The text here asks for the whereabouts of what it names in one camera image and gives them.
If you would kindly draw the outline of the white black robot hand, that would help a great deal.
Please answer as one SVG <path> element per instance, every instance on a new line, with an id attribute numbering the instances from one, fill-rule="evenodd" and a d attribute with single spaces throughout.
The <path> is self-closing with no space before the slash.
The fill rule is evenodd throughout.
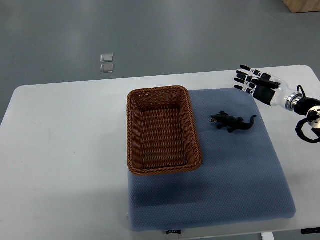
<path id="1" fill-rule="evenodd" d="M 236 71 L 234 81 L 238 84 L 234 87 L 268 106 L 280 106 L 293 111 L 295 101 L 303 98 L 302 93 L 290 89 L 285 81 L 273 75 L 245 65 L 240 68 Z"/>

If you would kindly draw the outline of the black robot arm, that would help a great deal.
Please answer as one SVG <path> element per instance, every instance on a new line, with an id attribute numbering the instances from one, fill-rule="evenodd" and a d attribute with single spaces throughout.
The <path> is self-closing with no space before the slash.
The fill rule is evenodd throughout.
<path id="1" fill-rule="evenodd" d="M 293 101 L 294 112 L 305 116 L 307 123 L 314 129 L 320 128 L 320 101 L 315 98 L 297 97 Z"/>

